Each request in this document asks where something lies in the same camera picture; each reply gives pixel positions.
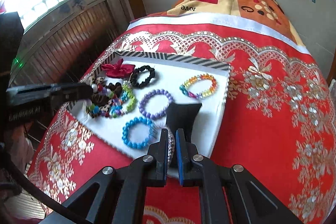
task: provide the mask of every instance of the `white bead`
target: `white bead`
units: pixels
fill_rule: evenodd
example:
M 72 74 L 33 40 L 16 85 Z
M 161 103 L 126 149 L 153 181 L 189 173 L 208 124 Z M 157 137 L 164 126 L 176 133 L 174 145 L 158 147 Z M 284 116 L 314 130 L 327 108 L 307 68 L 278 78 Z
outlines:
M 92 84 L 91 85 L 92 89 L 93 89 L 93 93 L 97 93 L 98 91 L 98 86 L 96 84 Z

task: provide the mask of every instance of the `blue beaded bracelet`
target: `blue beaded bracelet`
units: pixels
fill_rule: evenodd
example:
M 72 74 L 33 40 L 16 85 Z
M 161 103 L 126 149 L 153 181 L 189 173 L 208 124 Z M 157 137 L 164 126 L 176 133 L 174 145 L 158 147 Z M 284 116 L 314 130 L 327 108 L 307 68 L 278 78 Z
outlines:
M 128 138 L 128 130 L 130 127 L 136 125 L 137 123 L 142 122 L 143 124 L 146 124 L 149 126 L 149 134 L 148 137 L 145 138 L 145 140 L 142 143 L 132 143 Z M 123 137 L 122 140 L 124 141 L 124 144 L 127 145 L 130 148 L 133 149 L 143 149 L 148 145 L 148 142 L 155 137 L 155 125 L 152 120 L 144 118 L 144 117 L 135 117 L 133 120 L 130 120 L 125 124 L 123 127 Z

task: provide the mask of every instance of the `black scrunchie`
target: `black scrunchie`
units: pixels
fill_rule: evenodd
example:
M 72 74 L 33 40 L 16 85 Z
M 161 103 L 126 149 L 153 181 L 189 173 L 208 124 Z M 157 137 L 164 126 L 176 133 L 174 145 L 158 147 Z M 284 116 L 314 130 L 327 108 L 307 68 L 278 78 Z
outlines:
M 138 80 L 138 76 L 139 76 L 139 72 L 141 71 L 144 71 L 144 70 L 148 70 L 150 72 L 149 76 L 146 78 L 145 81 L 143 81 L 142 83 L 138 83 L 137 80 Z M 130 77 L 130 82 L 132 84 L 132 86 L 134 88 L 138 88 L 138 89 L 142 89 L 144 88 L 145 86 L 147 86 L 149 84 L 149 82 L 151 81 L 152 78 L 155 77 L 155 70 L 149 66 L 142 66 L 140 68 L 137 68 L 135 69 L 133 72 L 132 72 L 132 75 Z

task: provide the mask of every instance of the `embroidered bow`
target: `embroidered bow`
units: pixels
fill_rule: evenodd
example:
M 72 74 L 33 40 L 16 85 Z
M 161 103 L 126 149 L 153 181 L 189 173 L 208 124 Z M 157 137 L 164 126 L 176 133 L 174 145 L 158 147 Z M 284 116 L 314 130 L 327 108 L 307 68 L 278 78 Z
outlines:
M 105 64 L 101 68 L 106 70 L 106 76 L 111 78 L 126 78 L 128 77 L 135 68 L 135 65 L 124 64 L 124 59 L 120 59 L 116 64 Z

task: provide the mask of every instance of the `polka dot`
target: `polka dot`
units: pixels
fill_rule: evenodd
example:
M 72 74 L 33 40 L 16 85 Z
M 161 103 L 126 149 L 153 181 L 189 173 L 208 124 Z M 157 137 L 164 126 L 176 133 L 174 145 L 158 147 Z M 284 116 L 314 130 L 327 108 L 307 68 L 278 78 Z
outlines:
M 274 17 L 271 14 L 266 15 L 269 19 L 274 20 Z

